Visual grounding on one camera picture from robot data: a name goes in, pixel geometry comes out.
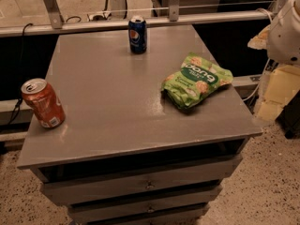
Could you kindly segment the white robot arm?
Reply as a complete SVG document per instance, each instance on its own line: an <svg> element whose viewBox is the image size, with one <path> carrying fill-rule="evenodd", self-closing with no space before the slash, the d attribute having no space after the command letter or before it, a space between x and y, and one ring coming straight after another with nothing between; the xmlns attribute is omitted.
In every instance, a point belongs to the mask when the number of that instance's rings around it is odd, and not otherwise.
<svg viewBox="0 0 300 225"><path fill-rule="evenodd" d="M300 0L288 0L273 21L247 44L266 50L278 66L262 75L255 114L273 121L300 90Z"/></svg>

